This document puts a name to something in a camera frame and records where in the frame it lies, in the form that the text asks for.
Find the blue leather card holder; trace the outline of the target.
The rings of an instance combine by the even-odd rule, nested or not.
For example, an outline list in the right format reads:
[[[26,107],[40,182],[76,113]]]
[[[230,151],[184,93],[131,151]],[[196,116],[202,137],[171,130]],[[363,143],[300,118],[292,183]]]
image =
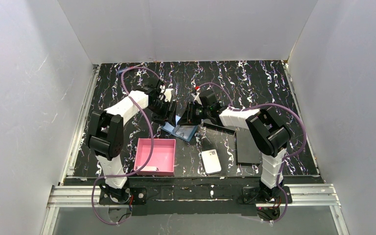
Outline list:
[[[161,127],[162,130],[165,132],[181,139],[186,142],[190,142],[192,137],[194,136],[198,126],[172,126],[169,123],[166,123],[164,126]]]

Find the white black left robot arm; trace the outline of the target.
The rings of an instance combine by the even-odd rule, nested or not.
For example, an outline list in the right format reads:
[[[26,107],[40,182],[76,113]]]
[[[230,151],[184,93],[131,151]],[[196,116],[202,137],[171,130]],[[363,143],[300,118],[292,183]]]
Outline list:
[[[153,121],[176,125],[174,93],[161,80],[154,79],[135,91],[126,91],[127,96],[117,104],[92,112],[86,145],[95,153],[104,174],[105,183],[100,189],[114,202],[124,204],[130,199],[130,191],[124,189],[129,175],[124,172],[120,158],[125,146],[125,124],[141,113],[148,124]]]

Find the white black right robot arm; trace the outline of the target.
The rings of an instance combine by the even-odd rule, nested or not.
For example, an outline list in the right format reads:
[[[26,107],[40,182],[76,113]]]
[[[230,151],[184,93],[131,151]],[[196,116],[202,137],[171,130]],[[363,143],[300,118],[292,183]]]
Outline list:
[[[262,104],[255,108],[236,109],[223,105],[214,92],[206,90],[188,102],[177,124],[199,125],[204,120],[220,127],[247,129],[262,153],[262,173],[259,180],[257,199],[276,199],[282,190],[282,164],[285,151],[291,139],[291,131],[276,112],[278,104]]]

